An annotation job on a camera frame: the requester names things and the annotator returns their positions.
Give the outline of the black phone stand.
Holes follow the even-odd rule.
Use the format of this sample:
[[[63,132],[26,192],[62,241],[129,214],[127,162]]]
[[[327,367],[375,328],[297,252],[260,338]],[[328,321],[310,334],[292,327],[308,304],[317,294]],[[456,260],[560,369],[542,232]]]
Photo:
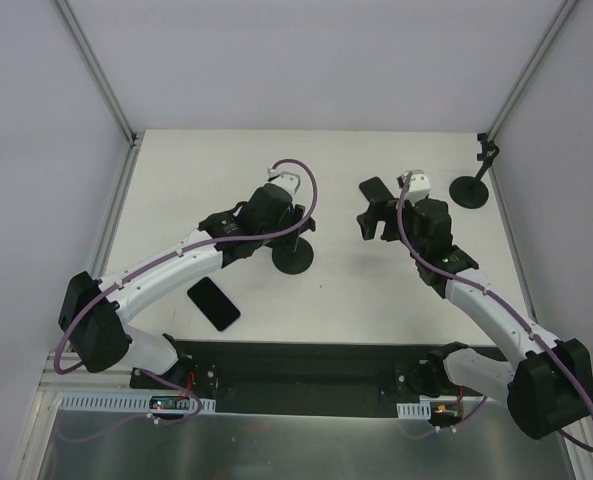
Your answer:
[[[457,205],[470,210],[479,209],[487,203],[489,189],[483,182],[483,176],[500,153],[500,148],[488,133],[478,133],[477,141],[481,146],[477,154],[477,160],[481,163],[478,172],[474,176],[460,176],[449,186],[450,198]]]
[[[315,230],[315,221],[308,219],[298,230],[272,240],[268,244],[272,250],[272,263],[278,271],[287,275],[299,275],[310,268],[314,260],[314,250],[301,235]]]

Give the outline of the blue-edged black smartphone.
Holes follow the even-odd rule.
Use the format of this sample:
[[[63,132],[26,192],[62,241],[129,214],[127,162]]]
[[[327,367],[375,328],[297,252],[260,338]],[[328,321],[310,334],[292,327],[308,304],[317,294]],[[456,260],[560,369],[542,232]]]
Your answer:
[[[240,310],[211,278],[202,278],[191,286],[187,297],[219,332],[227,330],[241,317]]]

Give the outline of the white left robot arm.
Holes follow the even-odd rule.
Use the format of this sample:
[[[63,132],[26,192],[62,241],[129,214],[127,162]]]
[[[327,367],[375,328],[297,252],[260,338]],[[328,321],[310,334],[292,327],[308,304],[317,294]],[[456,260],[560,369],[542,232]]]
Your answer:
[[[294,246],[314,229],[313,207],[267,183],[234,208],[209,215],[175,245],[150,260],[94,279],[83,271],[67,287],[58,324],[78,366],[99,373],[115,365],[151,372],[164,388],[180,387],[187,365],[169,334],[132,326],[150,304],[184,284],[250,257],[263,246]]]

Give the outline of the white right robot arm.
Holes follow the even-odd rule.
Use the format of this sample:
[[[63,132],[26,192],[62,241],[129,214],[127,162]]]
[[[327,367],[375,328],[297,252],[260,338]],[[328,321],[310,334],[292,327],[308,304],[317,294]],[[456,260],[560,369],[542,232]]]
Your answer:
[[[370,194],[367,201],[367,210],[357,217],[362,237],[373,239],[383,222],[382,240],[403,243],[423,282],[473,320],[504,357],[496,361],[464,344],[448,344],[430,357],[426,395],[469,387],[503,404],[532,439],[593,418],[587,348],[526,320],[495,292],[479,264],[454,244],[446,202],[399,202],[389,192]]]

